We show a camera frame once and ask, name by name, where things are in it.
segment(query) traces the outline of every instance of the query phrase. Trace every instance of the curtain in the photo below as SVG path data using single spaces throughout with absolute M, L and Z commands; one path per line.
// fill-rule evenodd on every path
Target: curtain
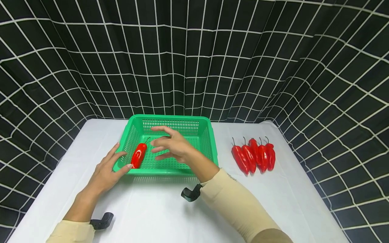
M 273 121 L 350 242 L 389 238 L 388 0 L 0 0 L 0 242 L 83 124 Z

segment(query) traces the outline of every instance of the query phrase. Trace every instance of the beige arm sleeve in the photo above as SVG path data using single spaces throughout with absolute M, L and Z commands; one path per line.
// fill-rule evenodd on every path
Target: beige arm sleeve
M 89 222 L 62 220 L 57 224 L 46 243 L 92 243 L 95 230 Z
M 201 185 L 203 200 L 218 211 L 247 243 L 292 243 L 254 195 L 223 169 Z

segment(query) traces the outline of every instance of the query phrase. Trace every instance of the left hand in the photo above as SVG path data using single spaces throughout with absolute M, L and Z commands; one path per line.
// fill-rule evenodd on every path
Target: left hand
M 127 154 L 124 151 L 115 153 L 118 147 L 119 143 L 117 143 L 107 153 L 107 156 L 105 156 L 96 166 L 96 169 L 84 191 L 99 196 L 100 194 L 111 189 L 118 182 L 118 180 L 132 168 L 132 164 L 127 164 L 117 172 L 112 171 L 112 167 L 114 166 L 115 162 L 121 156 Z

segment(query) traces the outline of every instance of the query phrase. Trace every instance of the white table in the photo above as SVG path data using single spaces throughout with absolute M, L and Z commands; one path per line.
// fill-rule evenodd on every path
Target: white table
M 9 243 L 42 243 L 48 238 L 126 124 L 92 119 L 84 125 Z M 212 127 L 220 167 L 256 196 L 294 243 L 348 242 L 273 123 L 212 123 Z M 241 144 L 243 136 L 270 139 L 277 157 L 273 171 L 243 175 L 231 155 L 231 137 Z M 115 215 L 108 229 L 96 232 L 93 242 L 243 242 L 201 198 L 189 203 L 180 196 L 184 187 L 193 189 L 197 183 L 195 178 L 125 176 L 93 213 L 94 219 L 105 212 Z

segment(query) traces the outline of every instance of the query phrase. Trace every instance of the forearm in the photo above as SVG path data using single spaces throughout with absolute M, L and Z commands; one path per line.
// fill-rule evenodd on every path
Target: forearm
M 74 199 L 73 205 L 66 213 L 63 220 L 73 222 L 89 222 L 95 210 L 100 193 L 88 190 L 86 187 L 80 191 Z
M 188 153 L 187 165 L 200 182 L 211 180 L 220 168 L 197 150 Z
M 291 243 L 254 195 L 224 170 L 202 183 L 201 197 L 248 243 Z
M 46 243 L 91 243 L 95 230 L 89 222 L 98 198 L 99 194 L 88 188 L 80 191 Z

